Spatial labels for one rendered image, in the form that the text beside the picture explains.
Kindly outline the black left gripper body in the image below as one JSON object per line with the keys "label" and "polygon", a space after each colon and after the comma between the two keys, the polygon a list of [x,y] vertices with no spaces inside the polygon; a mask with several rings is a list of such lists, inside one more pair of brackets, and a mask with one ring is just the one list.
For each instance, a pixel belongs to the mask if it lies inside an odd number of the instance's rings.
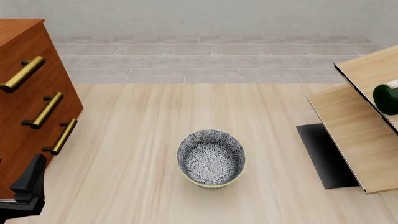
{"label": "black left gripper body", "polygon": [[44,199],[34,197],[29,201],[0,200],[0,216],[36,216],[45,205]]}

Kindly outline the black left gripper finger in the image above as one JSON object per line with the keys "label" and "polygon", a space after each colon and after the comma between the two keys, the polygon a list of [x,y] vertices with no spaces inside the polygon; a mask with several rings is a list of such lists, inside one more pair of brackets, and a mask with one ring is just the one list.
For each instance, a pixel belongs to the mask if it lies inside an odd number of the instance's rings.
{"label": "black left gripper finger", "polygon": [[10,186],[15,201],[31,201],[34,198],[45,200],[44,171],[47,158],[36,154],[22,175]]}

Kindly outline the pale wooden wine rack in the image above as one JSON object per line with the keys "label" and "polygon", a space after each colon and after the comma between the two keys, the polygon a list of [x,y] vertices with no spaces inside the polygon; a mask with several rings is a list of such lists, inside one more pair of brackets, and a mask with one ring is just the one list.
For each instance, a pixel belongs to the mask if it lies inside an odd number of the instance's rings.
{"label": "pale wooden wine rack", "polygon": [[398,190],[398,114],[382,113],[375,87],[398,80],[398,45],[335,65],[347,84],[307,95],[320,119],[297,131],[326,189]]}

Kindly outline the dark green wine bottle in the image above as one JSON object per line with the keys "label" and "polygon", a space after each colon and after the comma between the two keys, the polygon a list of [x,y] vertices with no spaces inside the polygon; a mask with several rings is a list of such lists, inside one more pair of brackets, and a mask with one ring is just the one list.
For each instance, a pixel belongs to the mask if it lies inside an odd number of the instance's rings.
{"label": "dark green wine bottle", "polygon": [[375,87],[373,100],[377,108],[386,115],[398,114],[398,80]]}

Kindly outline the brown wooden cabinet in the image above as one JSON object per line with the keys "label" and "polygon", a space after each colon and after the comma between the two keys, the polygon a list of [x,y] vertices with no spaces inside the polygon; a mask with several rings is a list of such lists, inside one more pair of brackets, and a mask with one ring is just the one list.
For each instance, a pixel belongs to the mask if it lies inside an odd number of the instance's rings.
{"label": "brown wooden cabinet", "polygon": [[[60,123],[78,119],[83,105],[60,60],[42,19],[0,19],[0,83],[5,83],[23,68],[22,60],[41,56],[42,65],[14,93],[0,89],[0,199],[13,197],[11,184],[19,178],[36,154],[47,160],[64,130]],[[64,97],[38,129],[21,125],[32,120],[47,104],[43,96],[63,93]]]}

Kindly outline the blue white patterned bowl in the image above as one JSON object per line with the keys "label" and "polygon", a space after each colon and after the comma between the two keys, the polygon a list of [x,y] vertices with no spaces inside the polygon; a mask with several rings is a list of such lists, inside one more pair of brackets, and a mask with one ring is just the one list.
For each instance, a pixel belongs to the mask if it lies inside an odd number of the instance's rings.
{"label": "blue white patterned bowl", "polygon": [[182,175],[200,188],[216,190],[236,181],[246,166],[246,151],[234,136],[217,129],[186,136],[177,149]]}

